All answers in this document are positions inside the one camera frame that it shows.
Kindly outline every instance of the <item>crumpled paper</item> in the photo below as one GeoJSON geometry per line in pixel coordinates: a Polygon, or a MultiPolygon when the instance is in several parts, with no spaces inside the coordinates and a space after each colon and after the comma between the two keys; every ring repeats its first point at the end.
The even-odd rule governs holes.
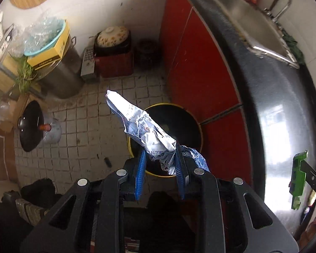
{"type": "MultiPolygon", "coordinates": [[[[105,96],[108,106],[122,120],[124,132],[144,147],[150,160],[159,160],[162,170],[175,175],[176,140],[152,120],[146,111],[129,103],[117,92],[108,90],[105,96]]],[[[199,167],[209,171],[205,159],[195,149],[181,146],[181,151],[183,156],[192,157],[199,167]]]]}

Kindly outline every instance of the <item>blue basket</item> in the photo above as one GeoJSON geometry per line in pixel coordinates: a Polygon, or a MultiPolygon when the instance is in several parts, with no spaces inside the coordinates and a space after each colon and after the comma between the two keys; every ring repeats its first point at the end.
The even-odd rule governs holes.
{"type": "Polygon", "coordinates": [[[61,22],[62,22],[62,29],[61,29],[61,31],[58,33],[58,35],[56,35],[56,37],[49,44],[45,45],[43,48],[41,48],[38,51],[34,51],[34,52],[27,52],[27,51],[25,51],[24,55],[26,55],[26,56],[35,56],[35,55],[38,55],[41,52],[44,52],[46,50],[49,50],[49,49],[53,48],[56,45],[57,40],[59,39],[59,37],[61,36],[61,34],[63,33],[63,31],[64,31],[64,29],[66,27],[66,21],[65,20],[61,20],[61,22]]]}

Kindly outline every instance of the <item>yellow box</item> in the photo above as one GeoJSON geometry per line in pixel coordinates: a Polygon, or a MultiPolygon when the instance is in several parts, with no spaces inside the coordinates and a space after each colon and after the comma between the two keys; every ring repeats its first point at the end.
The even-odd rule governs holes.
{"type": "Polygon", "coordinates": [[[28,57],[27,62],[35,69],[39,69],[43,66],[62,59],[64,48],[66,46],[67,39],[69,37],[69,24],[66,21],[66,27],[64,28],[61,36],[57,40],[54,47],[41,52],[38,55],[28,57]]]}

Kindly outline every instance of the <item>black pot lid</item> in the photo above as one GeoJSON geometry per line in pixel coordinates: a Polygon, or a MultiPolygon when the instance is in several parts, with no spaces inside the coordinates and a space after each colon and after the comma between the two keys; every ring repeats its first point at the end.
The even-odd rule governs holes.
{"type": "Polygon", "coordinates": [[[39,126],[44,124],[43,113],[38,102],[31,101],[17,122],[20,130],[20,142],[24,151],[32,151],[41,142],[43,131],[39,126]]]}

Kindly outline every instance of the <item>cabinet door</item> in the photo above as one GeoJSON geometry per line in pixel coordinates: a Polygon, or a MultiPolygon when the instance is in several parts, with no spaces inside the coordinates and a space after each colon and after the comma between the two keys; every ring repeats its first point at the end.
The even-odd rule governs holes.
{"type": "Polygon", "coordinates": [[[166,0],[160,29],[160,43],[167,73],[177,53],[177,48],[180,44],[191,8],[188,0],[166,0]]]}
{"type": "Polygon", "coordinates": [[[220,179],[240,177],[251,185],[252,168],[242,111],[235,112],[202,126],[202,155],[211,173],[220,179]]]}
{"type": "Polygon", "coordinates": [[[168,76],[172,101],[202,122],[239,103],[221,54],[195,11],[168,76]]]}

